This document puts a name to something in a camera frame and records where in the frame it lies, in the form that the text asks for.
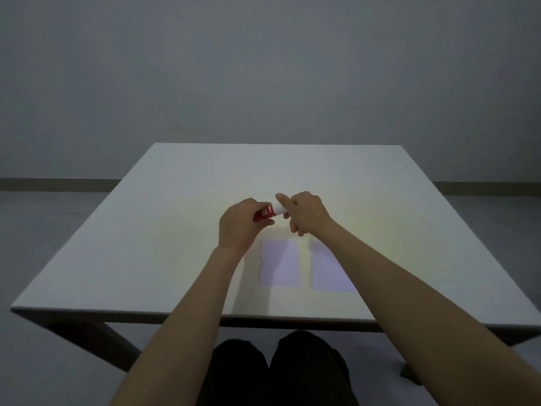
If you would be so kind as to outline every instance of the person's right arm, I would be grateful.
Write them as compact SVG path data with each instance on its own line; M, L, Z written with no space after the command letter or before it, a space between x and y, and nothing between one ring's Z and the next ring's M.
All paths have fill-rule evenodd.
M376 321L440 405L540 405L541 375L460 307L332 220L309 192L277 194L292 232L340 262Z

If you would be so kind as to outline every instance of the purple sticky note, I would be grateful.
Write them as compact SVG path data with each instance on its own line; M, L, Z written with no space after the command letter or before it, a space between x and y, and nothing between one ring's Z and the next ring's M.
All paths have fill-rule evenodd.
M267 239L261 242L261 286L301 286L299 248L295 241Z
M310 243L312 262L312 287L314 289L339 292L356 292L342 266L333 253L321 242Z

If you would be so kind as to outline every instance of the hand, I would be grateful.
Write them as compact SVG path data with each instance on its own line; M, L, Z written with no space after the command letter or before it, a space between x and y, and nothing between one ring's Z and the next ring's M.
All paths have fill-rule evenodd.
M287 209L283 217L285 219L291 217L289 222L291 232L297 232L300 237L305 233L310 233L317 237L325 225L333 222L333 219L321 202L321 198L317 195L312 195L308 191L296 194L291 198L284 194L276 194L276 199Z
M242 257L261 230L274 225L272 219L253 221L254 214L270 204L270 202L257 202L253 198L247 198L227 208L220 218L218 247L233 251Z

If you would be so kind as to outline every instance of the table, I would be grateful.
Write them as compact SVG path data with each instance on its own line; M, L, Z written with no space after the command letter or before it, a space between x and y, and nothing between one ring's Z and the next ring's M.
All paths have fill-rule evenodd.
M105 322L162 323L218 242L225 209L278 191L320 195L357 237L512 345L541 314L405 150L395 145L154 144L12 305L128 371L140 351ZM261 287L261 241L299 243L301 287ZM308 243L265 229L235 272L222 326L381 331L352 292L310 285Z

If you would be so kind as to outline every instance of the wall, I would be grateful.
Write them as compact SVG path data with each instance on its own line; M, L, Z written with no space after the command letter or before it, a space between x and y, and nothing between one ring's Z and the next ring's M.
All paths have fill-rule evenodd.
M401 144L433 180L541 181L541 0L0 7L3 177L228 142Z

